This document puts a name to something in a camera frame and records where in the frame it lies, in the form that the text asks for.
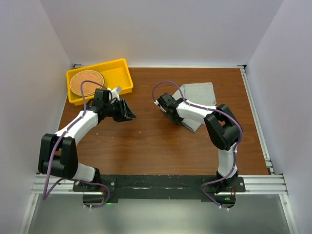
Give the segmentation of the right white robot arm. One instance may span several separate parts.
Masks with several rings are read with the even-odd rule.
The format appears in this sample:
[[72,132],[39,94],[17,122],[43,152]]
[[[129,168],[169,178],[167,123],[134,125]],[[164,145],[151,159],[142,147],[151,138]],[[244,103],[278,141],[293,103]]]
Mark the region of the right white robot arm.
[[175,99],[168,93],[154,100],[172,122],[180,124],[190,119],[204,124],[213,145],[218,149],[218,169],[216,180],[205,182],[203,186],[215,186],[216,193],[227,192],[238,177],[237,148],[242,140],[242,127],[227,105],[205,106],[181,97]]

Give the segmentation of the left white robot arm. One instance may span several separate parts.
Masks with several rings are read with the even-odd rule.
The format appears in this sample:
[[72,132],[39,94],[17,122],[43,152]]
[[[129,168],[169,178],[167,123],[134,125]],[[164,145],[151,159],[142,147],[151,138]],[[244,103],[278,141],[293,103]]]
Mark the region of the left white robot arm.
[[113,90],[96,89],[94,98],[84,103],[76,118],[56,133],[42,137],[38,171],[46,175],[43,190],[45,195],[53,189],[48,186],[50,176],[79,181],[89,191],[100,188],[99,170],[79,163],[77,145],[92,128],[107,117],[115,122],[136,119],[126,100],[119,97],[119,90],[119,87]]

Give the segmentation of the grey cloth napkin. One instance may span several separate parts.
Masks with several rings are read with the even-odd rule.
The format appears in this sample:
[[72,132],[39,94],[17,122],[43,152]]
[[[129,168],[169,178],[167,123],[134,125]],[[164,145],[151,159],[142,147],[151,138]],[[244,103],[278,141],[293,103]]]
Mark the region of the grey cloth napkin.
[[[181,85],[180,90],[182,91],[183,96],[193,103],[205,106],[216,106],[214,86],[212,82],[183,84]],[[182,96],[179,90],[177,90],[172,97],[175,100],[178,100]],[[201,126],[201,123],[187,118],[182,121],[182,124],[193,133],[195,133]]]

